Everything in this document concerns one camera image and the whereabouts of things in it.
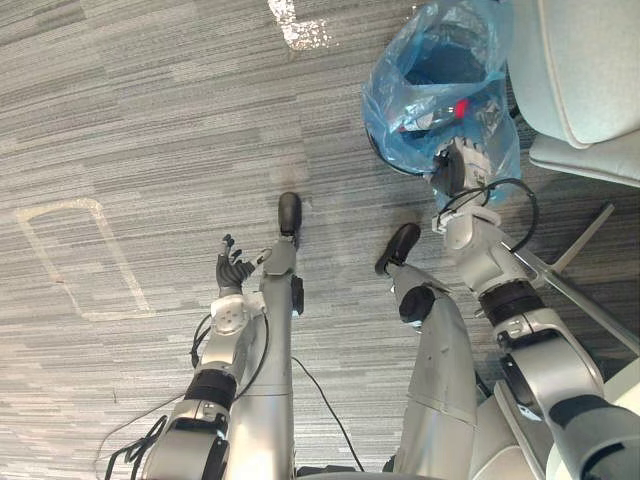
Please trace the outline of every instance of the chair seat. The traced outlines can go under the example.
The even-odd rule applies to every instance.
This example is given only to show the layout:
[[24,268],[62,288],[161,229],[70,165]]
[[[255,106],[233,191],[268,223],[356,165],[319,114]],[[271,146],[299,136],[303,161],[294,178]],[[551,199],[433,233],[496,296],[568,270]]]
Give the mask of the chair seat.
[[587,148],[640,129],[640,1],[513,4],[509,74],[535,130]]

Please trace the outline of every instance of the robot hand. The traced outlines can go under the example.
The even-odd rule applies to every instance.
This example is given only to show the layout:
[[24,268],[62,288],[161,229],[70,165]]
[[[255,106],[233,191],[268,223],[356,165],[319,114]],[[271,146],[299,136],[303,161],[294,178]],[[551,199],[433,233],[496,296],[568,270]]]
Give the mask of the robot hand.
[[271,249],[260,252],[256,258],[249,262],[239,259],[242,250],[231,253],[235,241],[227,234],[222,239],[222,251],[218,254],[216,264],[216,281],[220,287],[220,296],[237,294],[242,292],[242,283],[251,276],[256,267],[262,264],[271,255]]

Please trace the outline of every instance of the black rubber foot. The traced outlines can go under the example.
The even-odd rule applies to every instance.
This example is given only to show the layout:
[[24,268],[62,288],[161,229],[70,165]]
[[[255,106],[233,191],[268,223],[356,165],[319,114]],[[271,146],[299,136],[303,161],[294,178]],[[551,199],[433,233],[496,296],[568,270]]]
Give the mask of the black rubber foot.
[[376,273],[384,275],[387,273],[387,265],[394,263],[402,265],[409,256],[409,252],[420,239],[420,227],[415,223],[405,223],[396,233],[393,234],[391,240],[387,244],[382,256],[376,262]]
[[278,223],[282,235],[297,237],[302,224],[302,201],[297,194],[286,192],[280,195]]

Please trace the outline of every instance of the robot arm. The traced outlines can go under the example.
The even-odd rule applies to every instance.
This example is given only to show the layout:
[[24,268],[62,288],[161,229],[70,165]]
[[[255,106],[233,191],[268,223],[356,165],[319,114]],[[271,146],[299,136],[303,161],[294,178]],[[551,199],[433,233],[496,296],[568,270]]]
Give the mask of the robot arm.
[[[462,158],[477,157],[464,142],[450,148]],[[487,187],[459,185],[462,192],[452,193],[469,191],[468,201],[438,215],[434,230],[444,234],[448,253],[493,325],[521,412],[544,419],[573,478],[632,478],[640,470],[640,417],[604,400],[592,358],[529,283],[498,228],[500,217],[483,206],[483,195],[471,194]]]
[[144,479],[221,480],[229,442],[229,410],[245,372],[247,353],[265,315],[260,292],[242,295],[242,282],[268,258],[263,251],[251,262],[230,254],[227,235],[218,256],[216,277],[220,298],[211,305],[211,334],[184,399],[176,405],[166,428],[150,452]]

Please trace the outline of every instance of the white chair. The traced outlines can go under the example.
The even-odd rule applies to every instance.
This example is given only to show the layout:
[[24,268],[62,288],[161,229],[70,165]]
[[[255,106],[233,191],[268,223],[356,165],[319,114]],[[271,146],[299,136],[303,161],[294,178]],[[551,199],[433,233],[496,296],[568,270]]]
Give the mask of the white chair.
[[640,187],[640,1],[513,0],[509,74],[535,165]]

